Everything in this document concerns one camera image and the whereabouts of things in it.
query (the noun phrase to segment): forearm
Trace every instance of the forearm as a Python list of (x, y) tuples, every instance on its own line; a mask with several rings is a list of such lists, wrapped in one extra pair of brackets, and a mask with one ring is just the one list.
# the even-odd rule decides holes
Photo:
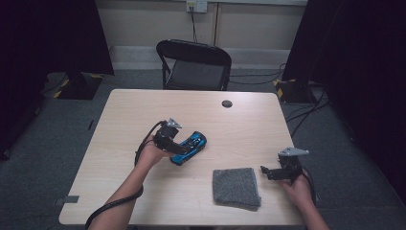
[(313, 203), (298, 206), (308, 230), (328, 230), (328, 226)]
[[(150, 168), (149, 165), (138, 164), (106, 203), (136, 194), (141, 189)], [(131, 200), (99, 214), (93, 219), (89, 229), (126, 229), (135, 201)]]

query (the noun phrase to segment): right arm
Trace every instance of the right arm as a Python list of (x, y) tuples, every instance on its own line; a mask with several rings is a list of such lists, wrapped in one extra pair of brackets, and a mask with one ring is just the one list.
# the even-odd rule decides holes
[(311, 199), (309, 184), (304, 176), (300, 175), (290, 185), (286, 181), (278, 181), (290, 200), (298, 207), (308, 230), (328, 230), (328, 226), (320, 215)]

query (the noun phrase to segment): wall outlet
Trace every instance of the wall outlet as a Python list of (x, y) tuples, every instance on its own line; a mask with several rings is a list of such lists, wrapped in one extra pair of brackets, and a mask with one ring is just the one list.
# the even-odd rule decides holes
[(207, 12), (207, 1), (186, 1), (186, 12)]

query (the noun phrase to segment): chair seat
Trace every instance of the chair seat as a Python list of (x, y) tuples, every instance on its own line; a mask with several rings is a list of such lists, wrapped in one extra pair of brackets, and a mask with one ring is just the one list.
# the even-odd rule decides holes
[(226, 71), (224, 66), (176, 60), (167, 88), (221, 90)]

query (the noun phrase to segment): gray carpet floor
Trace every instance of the gray carpet floor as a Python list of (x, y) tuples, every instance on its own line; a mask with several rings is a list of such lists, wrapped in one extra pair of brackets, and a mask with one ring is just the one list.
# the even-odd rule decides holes
[[(256, 75), (276, 72), (233, 70), (229, 91), (275, 93), (270, 82), (254, 83), (277, 76)], [(45, 89), (63, 77), (50, 75)], [(55, 201), (68, 195), (109, 93), (115, 88), (160, 89), (161, 71), (117, 70), (116, 76), (104, 78), (92, 101), (53, 99), (55, 89), (44, 94), (40, 113), (10, 149), (11, 159), (0, 162), (0, 229), (83, 229), (61, 225), (58, 216), (62, 207)], [(316, 97), (321, 97), (322, 91), (314, 88)], [(327, 102), (324, 96), (321, 104)], [(286, 103), (281, 107), (286, 118), (311, 108)], [(288, 122), (289, 130), (292, 132), (300, 121)], [(406, 208), (385, 176), (356, 145), (350, 128), (331, 104), (311, 113), (292, 139), (296, 148), (310, 150), (301, 161), (313, 175), (320, 198), (317, 205), (331, 229), (406, 229)]]

